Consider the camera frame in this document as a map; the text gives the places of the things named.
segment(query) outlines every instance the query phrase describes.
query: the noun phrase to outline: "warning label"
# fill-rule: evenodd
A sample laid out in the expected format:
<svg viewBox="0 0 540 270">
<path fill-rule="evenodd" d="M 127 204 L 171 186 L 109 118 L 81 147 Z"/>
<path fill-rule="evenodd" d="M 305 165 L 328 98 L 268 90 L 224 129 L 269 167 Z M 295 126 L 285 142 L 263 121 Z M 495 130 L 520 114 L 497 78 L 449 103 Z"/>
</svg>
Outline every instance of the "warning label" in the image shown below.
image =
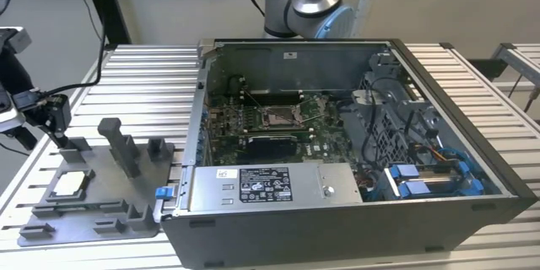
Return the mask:
<svg viewBox="0 0 540 270">
<path fill-rule="evenodd" d="M 241 202 L 291 202 L 293 190 L 288 168 L 240 169 Z"/>
</svg>

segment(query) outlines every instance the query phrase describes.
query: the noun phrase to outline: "blue latch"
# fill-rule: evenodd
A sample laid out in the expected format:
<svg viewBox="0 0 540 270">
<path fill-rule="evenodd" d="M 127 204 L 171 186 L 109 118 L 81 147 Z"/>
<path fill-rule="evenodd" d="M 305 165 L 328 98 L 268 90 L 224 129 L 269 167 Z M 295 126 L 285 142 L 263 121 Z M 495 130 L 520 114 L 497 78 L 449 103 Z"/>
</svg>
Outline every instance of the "blue latch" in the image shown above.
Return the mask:
<svg viewBox="0 0 540 270">
<path fill-rule="evenodd" d="M 459 171 L 463 173 L 463 175 L 468 175 L 469 173 L 469 166 L 465 164 L 465 162 L 460 161 L 459 162 Z"/>
<path fill-rule="evenodd" d="M 392 178 L 417 178 L 420 176 L 419 169 L 413 164 L 395 164 L 389 168 Z"/>
<path fill-rule="evenodd" d="M 172 199 L 173 198 L 173 187 L 160 187 L 155 189 L 155 199 Z"/>
<path fill-rule="evenodd" d="M 473 179 L 469 184 L 468 189 L 461 189 L 460 190 L 461 194 L 464 196 L 477 196 L 481 195 L 481 192 L 484 192 L 484 185 L 477 179 Z"/>
</svg>

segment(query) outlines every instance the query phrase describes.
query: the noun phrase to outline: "metal frame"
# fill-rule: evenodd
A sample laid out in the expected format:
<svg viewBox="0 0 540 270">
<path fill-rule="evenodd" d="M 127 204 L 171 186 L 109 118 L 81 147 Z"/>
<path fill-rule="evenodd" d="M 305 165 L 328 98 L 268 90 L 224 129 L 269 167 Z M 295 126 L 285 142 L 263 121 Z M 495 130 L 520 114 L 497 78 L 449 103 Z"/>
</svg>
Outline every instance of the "metal frame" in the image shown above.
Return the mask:
<svg viewBox="0 0 540 270">
<path fill-rule="evenodd" d="M 125 26 L 119 0 L 92 0 L 92 2 L 104 25 L 104 33 L 109 39 L 109 44 L 131 44 L 132 39 Z"/>
<path fill-rule="evenodd" d="M 540 87 L 540 63 L 528 54 L 537 54 L 540 46 L 533 44 L 500 44 L 492 56 L 501 59 L 516 71 Z"/>
</svg>

